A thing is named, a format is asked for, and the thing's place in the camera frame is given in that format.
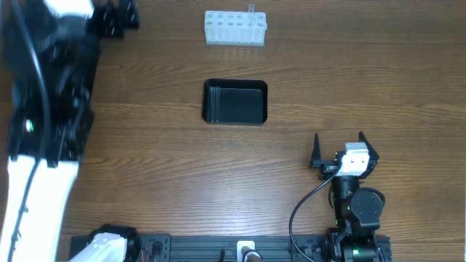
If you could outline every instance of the wooden tabletop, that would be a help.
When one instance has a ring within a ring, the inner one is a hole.
[[[308,169],[314,133],[331,158],[362,130],[380,154],[365,186],[387,198],[377,233],[391,237],[394,260],[462,261],[466,4],[256,0],[267,14],[265,47],[207,47],[205,11],[249,3],[140,0],[141,29],[103,41],[95,122],[58,258],[68,258],[71,236],[103,223],[172,235],[287,235],[292,209],[321,183]],[[264,80],[267,122],[206,124],[209,78]],[[0,98],[2,212],[10,101]],[[333,224],[324,189],[293,230],[323,234]]]

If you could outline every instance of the black cylinder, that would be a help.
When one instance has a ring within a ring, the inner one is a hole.
[[[332,180],[333,206],[335,209],[335,222],[338,227],[344,226],[341,206],[349,201],[359,189],[359,178],[354,175],[337,176]]]

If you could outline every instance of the wooden table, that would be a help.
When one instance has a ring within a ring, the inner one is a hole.
[[[103,41],[95,123],[58,258],[67,258],[71,236],[103,223],[173,235],[286,235],[291,210],[320,183],[308,169],[314,133],[330,158],[363,130],[381,156],[365,185],[387,197],[377,232],[391,236],[395,261],[462,261],[466,4],[258,0],[269,25],[264,48],[207,47],[205,11],[248,3],[141,0],[139,32]],[[206,124],[209,78],[266,81],[267,122]],[[2,77],[0,148],[8,86]],[[301,208],[294,231],[322,234],[332,225],[323,190]]]

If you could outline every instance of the rectangular black container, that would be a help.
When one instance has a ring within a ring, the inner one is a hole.
[[[202,118],[209,124],[263,124],[267,90],[262,80],[208,79]]]

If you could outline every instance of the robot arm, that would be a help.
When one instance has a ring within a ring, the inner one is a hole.
[[[94,7],[90,0],[5,0],[3,5],[11,12],[1,33],[4,62],[14,76],[15,108],[0,261],[54,261],[66,200],[94,118],[90,99],[100,38],[122,38],[124,29],[138,28],[138,13],[133,0],[120,0],[118,7]],[[75,261],[123,261],[124,237],[105,235],[101,241]]]

